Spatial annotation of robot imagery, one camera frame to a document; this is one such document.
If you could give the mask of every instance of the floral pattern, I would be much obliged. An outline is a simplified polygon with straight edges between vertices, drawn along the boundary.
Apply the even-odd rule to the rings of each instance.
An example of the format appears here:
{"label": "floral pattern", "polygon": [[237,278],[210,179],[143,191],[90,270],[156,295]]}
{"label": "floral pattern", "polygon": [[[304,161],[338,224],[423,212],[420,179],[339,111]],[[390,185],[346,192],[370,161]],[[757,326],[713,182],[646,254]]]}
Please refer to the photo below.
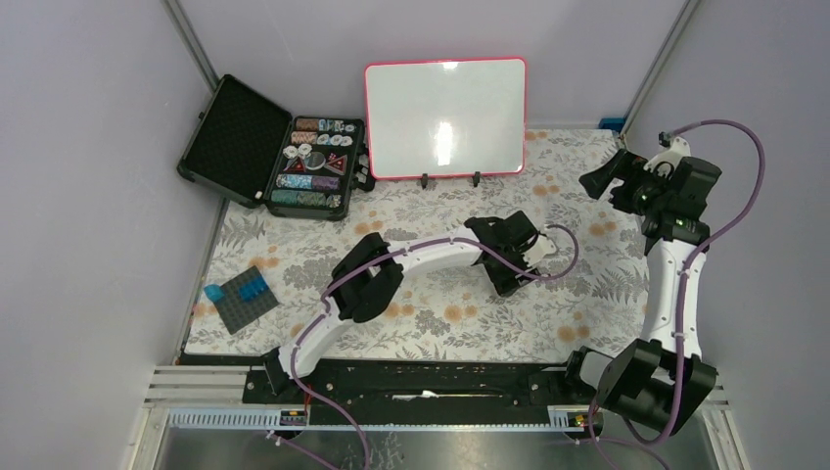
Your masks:
{"label": "floral pattern", "polygon": [[[565,278],[496,296],[484,269],[450,268],[405,279],[389,308],[356,325],[330,357],[559,362],[582,345],[617,353],[642,326],[648,288],[636,220],[588,198],[577,179],[617,150],[611,132],[528,131],[525,170],[486,177],[380,181],[352,193],[345,220],[276,218],[231,204],[206,284],[222,284],[250,265],[262,271],[280,305],[228,334],[204,293],[194,306],[185,352],[262,354],[285,344],[321,308],[332,268],[367,233],[412,240],[458,227],[470,216],[524,211],[537,226],[571,227],[580,260]],[[567,235],[550,232],[559,253],[540,270],[562,270],[574,254]]]}

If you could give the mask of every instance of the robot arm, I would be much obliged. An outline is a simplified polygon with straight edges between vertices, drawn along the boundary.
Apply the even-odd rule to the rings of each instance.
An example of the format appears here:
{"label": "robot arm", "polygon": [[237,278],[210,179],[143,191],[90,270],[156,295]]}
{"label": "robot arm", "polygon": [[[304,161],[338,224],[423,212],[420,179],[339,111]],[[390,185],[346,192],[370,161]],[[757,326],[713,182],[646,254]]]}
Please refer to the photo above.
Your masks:
{"label": "robot arm", "polygon": [[[720,169],[689,155],[679,137],[661,139],[666,149],[651,161],[620,150],[601,168],[579,179],[588,195],[599,199],[614,179],[612,206],[642,217],[649,266],[649,298],[639,339],[616,357],[589,348],[574,352],[568,374],[597,391],[599,406],[662,431],[669,423],[674,384],[653,377],[658,368],[671,381],[681,380],[679,414],[671,431],[678,431],[715,386],[716,371],[701,361],[696,317],[698,282],[706,262],[699,254],[683,272],[689,255],[710,236],[700,221],[706,198],[720,177]],[[683,311],[683,377],[677,364],[676,308],[681,275],[687,276]]]}
{"label": "robot arm", "polygon": [[[502,297],[510,296],[530,282],[479,246],[456,240],[484,245],[534,274],[538,274],[536,265],[556,253],[553,242],[539,233],[521,211],[506,219],[473,217],[449,233],[407,242],[387,243],[379,234],[369,234],[335,267],[334,281],[326,290],[330,294],[323,299],[329,306],[328,311],[318,314],[288,345],[280,348],[283,372],[292,378],[313,372],[325,351],[343,333],[356,323],[372,320],[389,306],[405,277],[453,266],[482,264]],[[362,265],[378,259],[383,260],[360,271]]]}

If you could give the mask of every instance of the whiteboard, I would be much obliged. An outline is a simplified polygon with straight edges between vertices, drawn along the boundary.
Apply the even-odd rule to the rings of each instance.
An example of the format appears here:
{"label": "whiteboard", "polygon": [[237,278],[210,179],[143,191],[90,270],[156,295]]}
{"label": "whiteboard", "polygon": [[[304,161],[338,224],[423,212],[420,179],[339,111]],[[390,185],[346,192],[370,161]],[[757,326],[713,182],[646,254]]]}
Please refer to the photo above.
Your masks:
{"label": "whiteboard", "polygon": [[521,58],[366,68],[372,174],[378,179],[517,173],[525,165]]}

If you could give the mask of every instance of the open case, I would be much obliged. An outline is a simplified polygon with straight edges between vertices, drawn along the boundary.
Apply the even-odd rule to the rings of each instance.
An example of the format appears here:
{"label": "open case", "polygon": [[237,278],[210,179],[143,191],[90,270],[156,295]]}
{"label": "open case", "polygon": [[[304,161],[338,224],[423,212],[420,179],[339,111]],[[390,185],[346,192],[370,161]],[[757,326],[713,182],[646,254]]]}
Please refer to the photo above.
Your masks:
{"label": "open case", "polygon": [[293,117],[232,75],[199,118],[176,169],[243,207],[340,220],[352,187],[374,187],[361,119]]}

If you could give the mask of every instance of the lavender wall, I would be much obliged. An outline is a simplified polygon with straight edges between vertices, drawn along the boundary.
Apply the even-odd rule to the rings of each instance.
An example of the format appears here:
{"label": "lavender wall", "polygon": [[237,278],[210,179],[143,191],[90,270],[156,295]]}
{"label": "lavender wall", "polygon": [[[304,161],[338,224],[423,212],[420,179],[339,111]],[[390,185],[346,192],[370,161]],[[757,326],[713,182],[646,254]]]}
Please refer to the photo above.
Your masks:
{"label": "lavender wall", "polygon": [[[712,247],[698,312],[704,356],[723,375],[756,470],[827,468],[827,18],[822,0],[704,2],[628,136],[653,155],[659,130],[731,118],[766,147],[758,204]],[[752,190],[754,147],[728,128],[688,139],[723,169],[706,215],[720,227]]]}
{"label": "lavender wall", "polygon": [[0,468],[111,470],[170,360],[217,198],[161,3],[0,5]]}
{"label": "lavender wall", "polygon": [[531,123],[622,116],[683,0],[181,0],[207,55],[295,114],[364,116],[372,62],[524,56]]}

